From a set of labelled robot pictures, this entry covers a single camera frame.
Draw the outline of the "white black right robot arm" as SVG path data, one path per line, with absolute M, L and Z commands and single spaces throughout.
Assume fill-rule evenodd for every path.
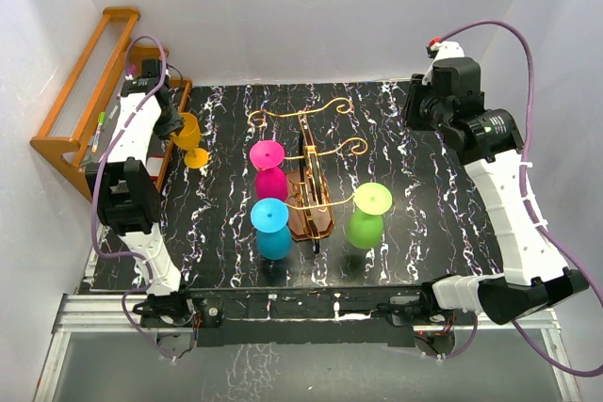
M 585 276 L 540 232 L 545 223 L 526 210 L 533 195 L 520 187 L 526 166 L 521 134 L 508 111 L 485 108 L 474 59 L 437 59 L 429 73 L 413 75 L 404 121 L 414 131 L 438 132 L 457 153 L 481 196 L 503 263 L 496 275 L 453 275 L 423 284 L 419 309 L 427 321 L 442 323 L 461 309 L 503 325 L 588 289 Z

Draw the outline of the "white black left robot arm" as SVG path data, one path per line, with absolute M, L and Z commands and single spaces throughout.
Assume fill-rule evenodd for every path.
M 161 200 L 147 170 L 153 136 L 162 140 L 180 133 L 185 121 L 172 103 L 170 76 L 158 58 L 141 62 L 139 76 L 128 75 L 120 91 L 119 117 L 103 158 L 86 166 L 95 211 L 133 254 L 147 300 L 134 313 L 166 324 L 184 326 L 194 315 L 194 302 L 181 283 L 181 273 L 167 251 L 161 229 Z

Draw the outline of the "orange yellow wine glass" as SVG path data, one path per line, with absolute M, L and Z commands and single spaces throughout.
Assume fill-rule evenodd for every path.
M 185 164 L 190 169 L 200 169 L 208 162 L 208 151 L 200 148 L 201 128 L 197 117 L 191 113 L 181 114 L 184 125 L 179 132 L 172 132 L 171 139 L 174 144 L 185 151 Z

